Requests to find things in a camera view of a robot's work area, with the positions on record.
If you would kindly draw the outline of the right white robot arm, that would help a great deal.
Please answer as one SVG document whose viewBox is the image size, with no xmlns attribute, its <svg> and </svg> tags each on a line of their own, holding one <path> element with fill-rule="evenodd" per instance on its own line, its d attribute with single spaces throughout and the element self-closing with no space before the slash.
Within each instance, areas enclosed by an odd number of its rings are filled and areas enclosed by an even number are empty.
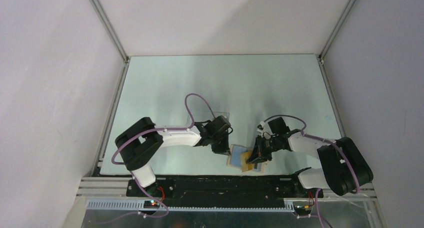
<svg viewBox="0 0 424 228">
<path fill-rule="evenodd" d="M 301 129 L 290 129 L 286 116 L 273 115 L 257 126 L 253 151 L 247 164 L 258 164 L 272 160 L 272 154 L 280 150 L 302 153 L 320 162 L 320 168 L 300 171 L 297 180 L 291 183 L 291 192 L 304 197 L 313 188 L 330 189 L 343 196 L 357 194 L 361 186 L 370 183 L 374 174 L 349 137 L 326 139 L 305 132 L 307 124 L 301 120 Z"/>
</svg>

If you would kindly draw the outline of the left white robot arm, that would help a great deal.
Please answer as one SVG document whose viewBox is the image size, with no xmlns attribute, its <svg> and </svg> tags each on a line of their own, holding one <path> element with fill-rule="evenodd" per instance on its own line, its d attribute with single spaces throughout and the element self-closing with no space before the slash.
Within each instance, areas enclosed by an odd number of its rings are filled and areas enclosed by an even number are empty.
<svg viewBox="0 0 424 228">
<path fill-rule="evenodd" d="M 116 157 L 121 156 L 121 164 L 138 181 L 138 189 L 145 196 L 153 196 L 158 183 L 149 161 L 160 148 L 211 146 L 215 154 L 230 155 L 229 135 L 232 132 L 229 120 L 223 115 L 212 120 L 193 121 L 187 127 L 161 128 L 150 117 L 143 117 L 116 137 L 117 151 L 111 162 L 117 165 Z"/>
</svg>

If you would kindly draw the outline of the clear plastic card box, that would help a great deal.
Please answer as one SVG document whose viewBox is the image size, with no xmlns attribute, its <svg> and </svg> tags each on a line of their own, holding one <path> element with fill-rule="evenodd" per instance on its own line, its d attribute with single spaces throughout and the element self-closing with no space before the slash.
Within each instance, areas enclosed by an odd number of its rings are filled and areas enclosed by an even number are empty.
<svg viewBox="0 0 424 228">
<path fill-rule="evenodd" d="M 195 122 L 204 122 L 207 120 L 213 120 L 214 117 L 224 116 L 227 120 L 230 120 L 230 114 L 228 112 L 217 112 L 213 111 L 213 114 L 209 110 L 194 110 L 191 112 Z"/>
</svg>

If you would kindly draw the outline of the tan leather card holder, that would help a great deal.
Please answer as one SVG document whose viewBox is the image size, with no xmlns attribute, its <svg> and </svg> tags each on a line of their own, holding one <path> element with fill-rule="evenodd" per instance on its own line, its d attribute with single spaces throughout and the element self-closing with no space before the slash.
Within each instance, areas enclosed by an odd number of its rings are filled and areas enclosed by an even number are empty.
<svg viewBox="0 0 424 228">
<path fill-rule="evenodd" d="M 231 145 L 230 155 L 227 160 L 227 166 L 238 169 L 242 174 L 264 173 L 266 163 L 248 164 L 248 159 L 252 155 L 253 149 Z"/>
</svg>

